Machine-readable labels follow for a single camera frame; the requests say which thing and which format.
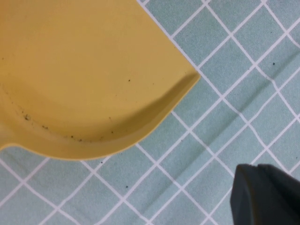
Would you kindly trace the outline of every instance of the tile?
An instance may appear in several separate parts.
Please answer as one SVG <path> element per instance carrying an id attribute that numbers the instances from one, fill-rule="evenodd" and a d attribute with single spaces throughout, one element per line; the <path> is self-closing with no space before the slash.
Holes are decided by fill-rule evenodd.
<path id="1" fill-rule="evenodd" d="M 195 134 L 217 152 L 243 126 L 244 121 L 223 101 L 194 129 Z"/>
<path id="2" fill-rule="evenodd" d="M 172 181 L 155 168 L 127 200 L 143 216 L 150 219 L 177 190 Z"/>
<path id="3" fill-rule="evenodd" d="M 300 65 L 300 49 L 285 37 L 259 64 L 280 87 Z"/>
<path id="4" fill-rule="evenodd" d="M 21 178 L 27 177 L 44 160 L 44 157 L 19 147 L 5 148 L 0 151 L 0 157 Z"/>
<path id="5" fill-rule="evenodd" d="M 250 120 L 274 93 L 272 82 L 254 69 L 226 96 L 226 99 Z"/>
<path id="6" fill-rule="evenodd" d="M 59 212 L 55 213 L 48 221 L 46 221 L 45 225 L 74 225 L 74 223 L 60 214 Z"/>
<path id="7" fill-rule="evenodd" d="M 53 208 L 22 186 L 0 210 L 0 224 L 39 224 Z"/>
<path id="8" fill-rule="evenodd" d="M 298 121 L 270 147 L 276 158 L 290 170 L 300 160 L 300 124 Z"/>
<path id="9" fill-rule="evenodd" d="M 209 5 L 225 26 L 233 31 L 259 3 L 259 0 L 212 0 Z"/>
<path id="10" fill-rule="evenodd" d="M 234 36 L 256 61 L 282 34 L 280 26 L 262 7 Z"/>
<path id="11" fill-rule="evenodd" d="M 145 221 L 140 219 L 126 204 L 122 204 L 104 222 L 103 225 L 145 225 Z"/>
<path id="12" fill-rule="evenodd" d="M 210 220 L 207 220 L 204 225 L 214 225 Z"/>
<path id="13" fill-rule="evenodd" d="M 185 132 L 186 129 L 170 114 L 140 145 L 158 160 Z"/>
<path id="14" fill-rule="evenodd" d="M 300 181 L 300 166 L 298 166 L 291 174 L 295 179 Z"/>
<path id="15" fill-rule="evenodd" d="M 100 163 L 103 163 L 104 158 L 98 158 L 94 160 L 87 160 L 86 163 L 89 164 L 89 166 L 93 169 L 95 169 Z"/>
<path id="16" fill-rule="evenodd" d="M 151 0 L 146 7 L 172 35 L 201 5 L 199 0 Z"/>
<path id="17" fill-rule="evenodd" d="M 210 213 L 233 184 L 233 177 L 213 160 L 185 188 Z"/>
<path id="18" fill-rule="evenodd" d="M 300 17 L 298 0 L 269 0 L 267 4 L 286 29 Z"/>
<path id="19" fill-rule="evenodd" d="M 219 22 L 204 8 L 176 35 L 175 41 L 199 65 L 227 36 Z"/>
<path id="20" fill-rule="evenodd" d="M 250 164 L 263 150 L 252 130 L 247 127 L 218 156 L 234 173 L 238 164 Z"/>
<path id="21" fill-rule="evenodd" d="M 202 72 L 224 93 L 239 79 L 252 63 L 229 39 L 201 68 Z"/>
<path id="22" fill-rule="evenodd" d="M 205 215 L 182 192 L 155 218 L 156 225 L 200 224 Z"/>
<path id="23" fill-rule="evenodd" d="M 264 152 L 257 161 L 255 161 L 254 165 L 258 164 L 271 164 L 273 166 L 276 166 L 277 168 L 280 168 L 280 165 L 277 164 L 277 162 L 272 158 L 272 156 L 268 152 Z"/>
<path id="24" fill-rule="evenodd" d="M 224 201 L 220 204 L 217 210 L 212 214 L 212 217 L 218 223 L 218 225 L 233 225 L 233 216 L 230 206 L 230 196 L 226 196 Z"/>
<path id="25" fill-rule="evenodd" d="M 174 111 L 190 127 L 217 100 L 218 95 L 216 92 L 204 79 L 200 79 L 184 99 L 179 102 Z"/>
<path id="26" fill-rule="evenodd" d="M 300 44 L 300 23 L 291 30 L 290 35 L 298 44 Z"/>
<path id="27" fill-rule="evenodd" d="M 80 162 L 51 159 L 27 183 L 46 199 L 58 205 L 89 173 Z"/>
<path id="28" fill-rule="evenodd" d="M 261 140 L 268 145 L 293 118 L 284 102 L 276 95 L 251 124 Z"/>
<path id="29" fill-rule="evenodd" d="M 281 94 L 287 100 L 288 104 L 298 115 L 300 113 L 300 72 L 298 72 L 293 79 L 281 90 Z"/>
<path id="30" fill-rule="evenodd" d="M 104 217 L 119 201 L 118 197 L 98 178 L 91 179 L 62 206 L 80 224 L 91 225 Z"/>
<path id="31" fill-rule="evenodd" d="M 124 195 L 152 165 L 137 147 L 132 147 L 111 157 L 98 174 Z"/>
<path id="32" fill-rule="evenodd" d="M 184 185 L 210 158 L 211 154 L 192 135 L 188 135 L 160 165 Z"/>
<path id="33" fill-rule="evenodd" d="M 0 165 L 0 202 L 19 184 L 20 182 Z"/>

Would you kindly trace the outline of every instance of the black object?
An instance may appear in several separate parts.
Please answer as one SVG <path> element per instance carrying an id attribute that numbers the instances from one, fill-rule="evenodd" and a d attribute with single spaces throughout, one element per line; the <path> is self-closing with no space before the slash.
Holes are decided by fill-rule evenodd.
<path id="1" fill-rule="evenodd" d="M 234 225 L 300 225 L 300 182 L 272 165 L 236 167 Z"/>

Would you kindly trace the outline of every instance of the dust particle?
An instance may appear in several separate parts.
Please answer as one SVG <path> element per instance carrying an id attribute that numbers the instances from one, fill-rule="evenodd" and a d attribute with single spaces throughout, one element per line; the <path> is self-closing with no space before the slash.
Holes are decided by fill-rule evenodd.
<path id="1" fill-rule="evenodd" d="M 24 119 L 26 119 L 26 120 L 30 120 L 30 119 L 31 119 L 31 117 L 30 117 L 28 114 L 26 114 L 26 115 L 24 116 Z"/>

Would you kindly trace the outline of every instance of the yellow plastic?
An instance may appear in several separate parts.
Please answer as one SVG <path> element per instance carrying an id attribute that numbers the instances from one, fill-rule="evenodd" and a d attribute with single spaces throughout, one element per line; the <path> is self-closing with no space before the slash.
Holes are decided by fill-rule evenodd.
<path id="1" fill-rule="evenodd" d="M 199 78 L 135 0 L 0 0 L 1 149 L 116 153 Z"/>

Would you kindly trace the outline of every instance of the floor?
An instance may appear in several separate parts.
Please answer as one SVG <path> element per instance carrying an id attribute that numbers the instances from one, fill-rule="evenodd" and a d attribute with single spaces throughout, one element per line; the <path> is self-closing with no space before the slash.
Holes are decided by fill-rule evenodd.
<path id="1" fill-rule="evenodd" d="M 2 151 L 0 224 L 232 225 L 237 164 L 300 180 L 299 1 L 139 3 L 201 80 L 123 153 L 64 162 Z"/>

